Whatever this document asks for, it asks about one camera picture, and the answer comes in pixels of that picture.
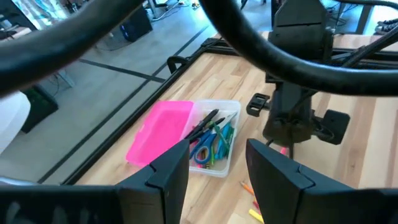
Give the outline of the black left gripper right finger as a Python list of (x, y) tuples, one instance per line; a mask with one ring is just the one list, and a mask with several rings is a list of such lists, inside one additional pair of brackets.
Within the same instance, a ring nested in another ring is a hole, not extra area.
[(361, 208), (353, 189), (262, 142), (248, 139), (250, 181), (266, 224), (354, 224)]

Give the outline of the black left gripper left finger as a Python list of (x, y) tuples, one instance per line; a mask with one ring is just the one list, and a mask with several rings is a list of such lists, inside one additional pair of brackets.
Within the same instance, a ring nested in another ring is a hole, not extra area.
[(189, 141), (181, 140), (118, 183), (123, 224), (179, 224), (189, 175)]

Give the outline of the yellow highlighter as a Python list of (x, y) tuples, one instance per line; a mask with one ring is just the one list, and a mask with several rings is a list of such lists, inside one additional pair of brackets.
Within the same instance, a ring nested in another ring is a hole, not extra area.
[(257, 213), (255, 210), (253, 209), (249, 209), (248, 214), (250, 214), (250, 216), (252, 216), (253, 218), (255, 218), (257, 221), (259, 221), (260, 223), (264, 224), (264, 220), (263, 217), (260, 213)]

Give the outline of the orange pencil red eraser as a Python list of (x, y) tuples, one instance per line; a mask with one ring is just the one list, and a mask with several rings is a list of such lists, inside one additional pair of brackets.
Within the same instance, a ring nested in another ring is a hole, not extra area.
[(249, 192), (253, 197), (255, 196), (253, 189), (246, 183), (240, 182), (241, 186), (243, 189), (245, 189), (247, 192)]

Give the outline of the blue handled scissors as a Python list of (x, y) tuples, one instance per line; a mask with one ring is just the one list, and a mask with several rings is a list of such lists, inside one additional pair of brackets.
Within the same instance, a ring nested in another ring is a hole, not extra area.
[[(220, 124), (221, 127), (225, 126), (225, 124), (227, 122), (231, 122), (232, 125), (232, 121), (233, 119), (236, 117), (237, 112), (233, 112), (227, 116), (224, 117), (224, 121), (222, 121)], [(195, 141), (195, 145), (193, 147), (193, 149), (190, 151), (190, 159), (193, 159), (195, 161), (195, 163), (197, 164), (212, 164), (214, 163), (215, 159), (215, 152), (216, 152), (216, 148), (217, 148), (217, 144), (218, 144), (218, 135), (216, 133), (216, 126), (215, 125), (212, 130), (207, 131), (203, 136), (201, 136), (200, 138), (198, 138)]]

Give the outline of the teal blue pen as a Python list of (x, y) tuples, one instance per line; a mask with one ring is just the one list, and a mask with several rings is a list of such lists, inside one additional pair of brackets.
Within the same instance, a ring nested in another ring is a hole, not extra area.
[(229, 150), (229, 132), (231, 129), (231, 122), (226, 123), (226, 125), (221, 129), (221, 137), (218, 142), (217, 152), (215, 155), (216, 160), (223, 159), (227, 151)]

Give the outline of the bright green pen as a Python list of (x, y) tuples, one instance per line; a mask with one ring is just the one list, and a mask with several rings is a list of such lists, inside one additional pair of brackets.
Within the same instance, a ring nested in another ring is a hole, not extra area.
[(220, 160), (227, 156), (231, 147), (231, 138), (233, 134), (233, 127), (231, 122), (227, 122), (225, 126), (216, 126), (216, 133), (218, 135), (218, 144), (215, 152), (215, 159)]

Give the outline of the black pen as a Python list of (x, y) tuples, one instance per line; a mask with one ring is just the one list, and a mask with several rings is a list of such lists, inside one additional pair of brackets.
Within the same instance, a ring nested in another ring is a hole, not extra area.
[(219, 120), (213, 122), (210, 121), (209, 125), (206, 125), (202, 130), (196, 132), (195, 134), (193, 134), (192, 136), (189, 137), (189, 141), (190, 143), (195, 142), (198, 138), (200, 138), (201, 136), (203, 136), (207, 131), (212, 130), (212, 128), (215, 125), (220, 124), (222, 121), (224, 121), (224, 118), (220, 118)]
[(219, 112), (219, 109), (214, 109), (212, 110), (208, 115), (206, 115), (186, 136), (185, 139), (188, 139), (189, 137), (193, 136), (200, 130), (202, 130), (207, 123), (210, 122), (210, 120)]

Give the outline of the clear supply box pink lid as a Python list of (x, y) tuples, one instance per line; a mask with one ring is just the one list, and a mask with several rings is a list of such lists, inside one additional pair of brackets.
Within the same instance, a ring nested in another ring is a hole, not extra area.
[(232, 121), (234, 128), (232, 147), (226, 157), (208, 164), (207, 169), (197, 168), (197, 163), (191, 159), (190, 171), (213, 177), (226, 177), (241, 112), (241, 104), (235, 100), (160, 101), (156, 103), (144, 118), (143, 125), (134, 137), (126, 154), (127, 162), (140, 167), (148, 165), (183, 139), (214, 109), (219, 109), (219, 112), (213, 117), (213, 121), (237, 112)]

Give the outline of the black computer tower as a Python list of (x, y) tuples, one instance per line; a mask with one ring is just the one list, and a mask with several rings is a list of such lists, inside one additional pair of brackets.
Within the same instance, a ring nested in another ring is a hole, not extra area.
[(133, 12), (119, 27), (123, 37), (129, 42), (135, 42), (153, 30), (143, 6)]

